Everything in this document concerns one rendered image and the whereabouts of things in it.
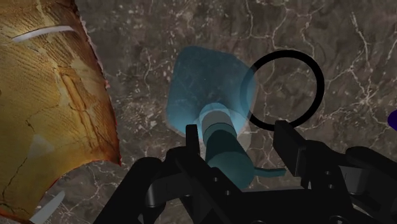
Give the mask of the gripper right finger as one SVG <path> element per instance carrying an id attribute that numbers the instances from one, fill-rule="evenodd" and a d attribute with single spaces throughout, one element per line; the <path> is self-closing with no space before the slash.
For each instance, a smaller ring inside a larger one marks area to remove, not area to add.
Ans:
<path id="1" fill-rule="evenodd" d="M 326 224 L 397 224 L 397 162 L 364 146 L 345 153 L 274 125 L 273 147 L 301 186 L 326 201 Z"/>

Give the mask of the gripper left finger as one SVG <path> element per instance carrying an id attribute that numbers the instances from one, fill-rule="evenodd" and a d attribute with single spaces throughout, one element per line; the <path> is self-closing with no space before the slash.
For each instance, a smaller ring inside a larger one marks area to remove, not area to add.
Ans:
<path id="1" fill-rule="evenodd" d="M 194 224 L 244 224 L 242 192 L 199 155 L 196 125 L 187 125 L 186 144 L 165 160 L 137 160 L 94 224 L 155 224 L 170 200 L 180 199 Z"/>

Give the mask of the blue translucent spray bottle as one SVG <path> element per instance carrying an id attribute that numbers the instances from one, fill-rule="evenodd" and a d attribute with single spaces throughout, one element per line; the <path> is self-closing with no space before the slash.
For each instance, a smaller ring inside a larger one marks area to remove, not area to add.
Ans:
<path id="1" fill-rule="evenodd" d="M 284 176 L 284 168 L 255 167 L 246 149 L 251 140 L 248 112 L 254 99 L 253 70 L 230 53 L 188 46 L 174 64 L 166 107 L 168 124 L 185 134 L 195 124 L 205 162 L 234 185 L 247 188 L 254 177 Z"/>

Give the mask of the dark purple object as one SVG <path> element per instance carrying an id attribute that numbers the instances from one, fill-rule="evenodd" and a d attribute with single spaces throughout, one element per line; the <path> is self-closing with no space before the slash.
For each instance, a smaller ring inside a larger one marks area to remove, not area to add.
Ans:
<path id="1" fill-rule="evenodd" d="M 388 125 L 397 131 L 397 109 L 392 111 L 387 118 Z"/>

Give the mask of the tan cracked bread loaf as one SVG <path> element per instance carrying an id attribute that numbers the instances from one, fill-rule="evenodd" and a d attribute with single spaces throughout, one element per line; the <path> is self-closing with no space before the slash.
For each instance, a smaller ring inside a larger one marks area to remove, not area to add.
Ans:
<path id="1" fill-rule="evenodd" d="M 61 176 L 121 162 L 107 87 L 74 0 L 0 0 L 0 216 L 32 224 Z"/>

